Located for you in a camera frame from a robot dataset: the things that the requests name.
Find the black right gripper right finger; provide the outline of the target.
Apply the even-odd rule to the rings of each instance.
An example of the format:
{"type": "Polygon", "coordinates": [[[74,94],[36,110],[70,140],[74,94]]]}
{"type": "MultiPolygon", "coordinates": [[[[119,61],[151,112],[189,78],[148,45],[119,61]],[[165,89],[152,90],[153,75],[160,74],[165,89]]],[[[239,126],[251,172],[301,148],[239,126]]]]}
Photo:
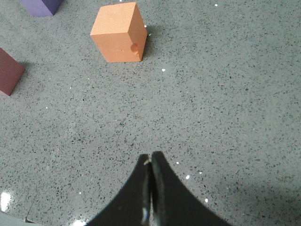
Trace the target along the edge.
{"type": "Polygon", "coordinates": [[[162,152],[154,152],[152,198],[158,226],[228,226],[205,207],[180,181],[162,152]]]}

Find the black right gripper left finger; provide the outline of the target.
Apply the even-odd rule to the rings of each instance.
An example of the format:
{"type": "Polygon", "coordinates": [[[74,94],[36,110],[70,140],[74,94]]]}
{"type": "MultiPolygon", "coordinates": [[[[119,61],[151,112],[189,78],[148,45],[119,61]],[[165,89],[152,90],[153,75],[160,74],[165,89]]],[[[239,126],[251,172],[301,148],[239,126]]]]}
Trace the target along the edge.
{"type": "Polygon", "coordinates": [[[148,226],[151,210],[151,163],[139,156],[127,182],[88,226],[148,226]]]}

